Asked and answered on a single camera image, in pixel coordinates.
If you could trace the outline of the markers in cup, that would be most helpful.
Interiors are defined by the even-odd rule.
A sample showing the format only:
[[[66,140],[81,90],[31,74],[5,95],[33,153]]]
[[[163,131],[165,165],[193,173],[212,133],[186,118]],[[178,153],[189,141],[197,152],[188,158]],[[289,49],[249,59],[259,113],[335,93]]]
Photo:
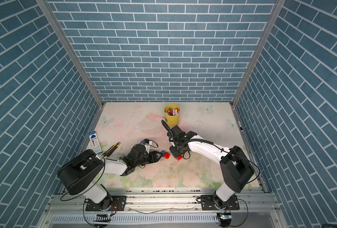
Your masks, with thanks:
[[[178,108],[171,108],[171,107],[169,107],[168,110],[166,111],[166,113],[169,116],[176,116],[176,115],[179,114],[179,109]]]

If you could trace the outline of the white blue pen box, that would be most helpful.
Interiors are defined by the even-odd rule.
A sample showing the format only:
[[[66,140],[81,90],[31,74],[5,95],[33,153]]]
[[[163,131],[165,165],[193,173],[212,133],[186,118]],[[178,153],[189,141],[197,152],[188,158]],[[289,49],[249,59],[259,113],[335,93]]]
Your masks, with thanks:
[[[90,142],[91,142],[91,145],[93,147],[94,152],[96,154],[101,153],[102,148],[100,146],[100,142],[98,140],[96,131],[93,131],[93,132],[89,133],[89,139],[90,139]]]

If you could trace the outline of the aluminium corner post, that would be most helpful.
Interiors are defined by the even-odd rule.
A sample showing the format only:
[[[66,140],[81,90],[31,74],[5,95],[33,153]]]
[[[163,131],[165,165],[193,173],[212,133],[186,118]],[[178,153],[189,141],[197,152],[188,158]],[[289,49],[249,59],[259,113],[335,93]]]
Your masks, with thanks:
[[[263,50],[263,48],[266,44],[267,39],[270,36],[271,31],[273,30],[275,22],[278,19],[279,14],[280,14],[285,2],[286,2],[285,0],[276,1],[275,5],[272,9],[272,12],[270,14],[269,20],[264,27],[263,33],[262,33],[262,35],[259,39],[259,42],[256,46],[256,49],[253,53],[251,61],[248,64],[246,72],[244,73],[243,78],[242,78],[242,80],[239,84],[239,87],[237,89],[237,92],[234,96],[234,99],[233,99],[233,102],[232,102],[232,108],[235,108],[237,106],[237,104],[239,102],[239,99],[240,99],[240,96],[243,93],[243,91],[245,89],[245,86],[246,86],[247,82],[249,81],[249,79],[251,77],[251,74],[254,70],[254,67],[255,67],[255,65],[256,65],[256,63],[259,59],[259,56],[260,56],[260,54],[261,54],[261,52],[262,52],[262,50]]]
[[[80,74],[82,80],[85,82],[87,88],[89,89],[90,93],[92,94],[93,98],[95,99],[96,103],[100,108],[103,108],[104,103],[101,100],[100,96],[98,95],[96,89],[94,88],[89,76],[87,75],[84,67],[82,66],[78,56],[76,55],[69,39],[67,38],[65,32],[63,31],[60,23],[58,22],[57,17],[55,16],[54,12],[52,11],[48,1],[46,0],[36,0],[37,5],[41,9],[42,13],[46,17],[47,21],[49,22],[50,26],[52,27],[53,31],[55,32],[57,38],[59,39],[60,43],[62,44],[63,48],[65,49],[66,53],[70,57],[73,65],[77,69],[78,73]]]

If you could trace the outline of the aluminium corner post left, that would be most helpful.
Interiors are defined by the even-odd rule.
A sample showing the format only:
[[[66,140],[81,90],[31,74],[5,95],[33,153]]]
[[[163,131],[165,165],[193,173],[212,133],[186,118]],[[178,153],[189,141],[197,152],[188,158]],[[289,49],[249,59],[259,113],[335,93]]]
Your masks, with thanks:
[[[85,82],[87,88],[89,89],[90,93],[92,94],[93,98],[95,99],[96,103],[100,108],[103,108],[104,103],[101,100],[100,96],[98,95],[96,89],[94,88],[89,76],[87,75],[84,67],[82,66],[78,56],[76,55],[69,39],[67,38],[65,32],[63,31],[60,23],[58,22],[57,17],[55,16],[54,12],[52,11],[48,1],[46,0],[36,0],[37,5],[41,9],[42,13],[46,17],[47,21],[49,22],[50,26],[52,27],[53,31],[55,32],[57,38],[59,39],[60,43],[62,44],[63,48],[65,49],[66,53],[70,57],[73,65],[77,69],[78,73],[80,74],[82,80]]]

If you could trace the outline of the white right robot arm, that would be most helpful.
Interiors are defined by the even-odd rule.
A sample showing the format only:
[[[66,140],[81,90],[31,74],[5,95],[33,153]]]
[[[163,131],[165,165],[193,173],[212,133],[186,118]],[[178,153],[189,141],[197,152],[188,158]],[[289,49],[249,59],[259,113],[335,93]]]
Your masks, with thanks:
[[[172,143],[170,152],[177,160],[189,159],[191,153],[198,153],[220,166],[224,182],[213,194],[213,203],[220,210],[228,207],[229,199],[240,193],[255,174],[254,163],[238,146],[223,147],[195,132],[185,133],[178,126],[170,128],[164,120],[161,123],[168,132],[168,141]]]

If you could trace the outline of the yellow black utility knife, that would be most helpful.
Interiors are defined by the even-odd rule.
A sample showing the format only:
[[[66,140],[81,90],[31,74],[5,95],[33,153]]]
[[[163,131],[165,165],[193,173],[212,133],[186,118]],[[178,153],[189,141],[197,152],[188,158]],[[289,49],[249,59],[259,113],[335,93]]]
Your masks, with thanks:
[[[103,157],[109,157],[112,155],[112,153],[120,146],[120,142],[114,144],[107,152],[102,154]]]

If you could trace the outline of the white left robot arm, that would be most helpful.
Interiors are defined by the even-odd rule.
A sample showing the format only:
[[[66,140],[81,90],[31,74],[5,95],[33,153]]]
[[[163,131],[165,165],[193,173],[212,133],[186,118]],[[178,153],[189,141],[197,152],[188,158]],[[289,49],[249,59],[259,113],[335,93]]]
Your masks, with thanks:
[[[157,163],[164,153],[151,151],[150,144],[136,144],[127,156],[117,160],[105,158],[89,149],[64,164],[57,176],[70,195],[85,196],[89,203],[98,206],[99,211],[115,210],[117,206],[108,190],[97,184],[95,177],[103,174],[127,176],[135,171],[136,167],[144,168],[148,164]]]

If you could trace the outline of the yellow cup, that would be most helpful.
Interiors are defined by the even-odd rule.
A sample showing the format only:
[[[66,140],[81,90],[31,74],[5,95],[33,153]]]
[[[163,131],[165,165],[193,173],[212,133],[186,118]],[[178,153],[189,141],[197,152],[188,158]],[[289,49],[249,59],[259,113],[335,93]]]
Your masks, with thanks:
[[[180,122],[180,107],[178,105],[167,105],[164,108],[165,122],[169,127],[178,125]]]

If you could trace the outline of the aluminium corner post right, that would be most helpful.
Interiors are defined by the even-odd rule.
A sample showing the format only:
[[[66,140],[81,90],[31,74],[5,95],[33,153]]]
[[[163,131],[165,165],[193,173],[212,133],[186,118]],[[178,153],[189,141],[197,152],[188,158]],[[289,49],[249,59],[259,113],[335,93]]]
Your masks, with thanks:
[[[261,52],[262,52],[262,50],[263,50],[263,48],[266,44],[267,39],[270,36],[271,31],[273,30],[275,22],[278,19],[279,14],[280,14],[285,2],[286,2],[285,0],[276,1],[275,5],[272,9],[272,12],[270,14],[269,20],[264,27],[263,33],[262,33],[262,35],[259,39],[259,42],[256,46],[256,49],[253,53],[251,61],[248,64],[246,72],[244,73],[243,78],[242,78],[242,80],[239,84],[239,87],[237,89],[237,92],[234,96],[234,99],[233,99],[233,102],[232,102],[232,108],[235,108],[237,106],[237,104],[239,102],[239,99],[240,99],[240,96],[243,93],[243,91],[245,89],[245,86],[246,86],[247,82],[249,81],[249,79],[251,77],[251,74],[254,70],[254,67],[255,67],[255,65],[256,65],[256,63],[259,59],[259,56],[260,56],[260,54],[261,54]]]

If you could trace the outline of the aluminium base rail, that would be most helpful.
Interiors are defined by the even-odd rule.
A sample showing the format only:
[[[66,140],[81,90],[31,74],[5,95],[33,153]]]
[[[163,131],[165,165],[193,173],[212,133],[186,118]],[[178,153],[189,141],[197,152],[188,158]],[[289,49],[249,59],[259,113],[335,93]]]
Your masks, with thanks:
[[[211,202],[212,188],[112,189],[113,210],[91,211],[85,198],[54,195],[39,228],[284,228],[272,193],[249,189],[236,194],[230,208]]]

